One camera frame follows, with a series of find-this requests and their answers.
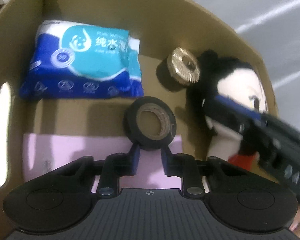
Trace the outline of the pink foam sheet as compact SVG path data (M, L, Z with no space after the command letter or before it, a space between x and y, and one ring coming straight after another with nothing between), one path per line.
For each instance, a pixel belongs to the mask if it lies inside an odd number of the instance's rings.
M127 137L82 137L28 133L23 140L23 178L32 180L83 156L104 160L113 153L127 153L132 146ZM180 189L181 179L167 177L161 150L140 151L135 176L120 178L121 188Z

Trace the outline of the brown cardboard box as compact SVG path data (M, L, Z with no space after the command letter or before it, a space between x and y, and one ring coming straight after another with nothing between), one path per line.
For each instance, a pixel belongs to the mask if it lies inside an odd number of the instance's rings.
M195 55L211 49L219 56L249 62L264 85L268 109L277 115L271 81L261 55L232 28L191 0L10 0L0 11L0 89L10 85L7 181L0 186L0 239L12 229L2 202L11 189L24 182L22 146L25 133L122 136L123 112L129 99L23 100L19 88L34 51L34 40L44 20L66 20L126 29L140 40L139 61L146 95L160 98L174 110L183 152L201 158L207 133L195 122L184 90L170 92L157 79L157 67L174 48Z

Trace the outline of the blue teal wet wipes pack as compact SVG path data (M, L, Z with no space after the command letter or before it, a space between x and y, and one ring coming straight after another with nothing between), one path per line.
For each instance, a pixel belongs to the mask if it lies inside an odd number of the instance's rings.
M49 20L37 30L20 96L109 99L143 96L140 41L124 29Z

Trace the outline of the black white plush toy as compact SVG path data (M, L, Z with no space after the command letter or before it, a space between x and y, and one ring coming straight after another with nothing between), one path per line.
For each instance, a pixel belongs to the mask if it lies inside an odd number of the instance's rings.
M211 137L207 156L249 171L256 152L243 145L245 125L237 113L230 113L223 106L209 107L209 103L219 99L249 115L267 113L262 82L251 64L235 57L220 57L213 50L204 51L198 62L200 78L187 89L187 99L196 121Z

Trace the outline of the black electrical tape roll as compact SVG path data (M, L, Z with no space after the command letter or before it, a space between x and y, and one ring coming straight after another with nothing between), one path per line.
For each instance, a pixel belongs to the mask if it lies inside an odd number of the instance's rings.
M168 146L177 130L176 119L170 107L152 96L141 97L127 108L123 126L130 141L144 150Z

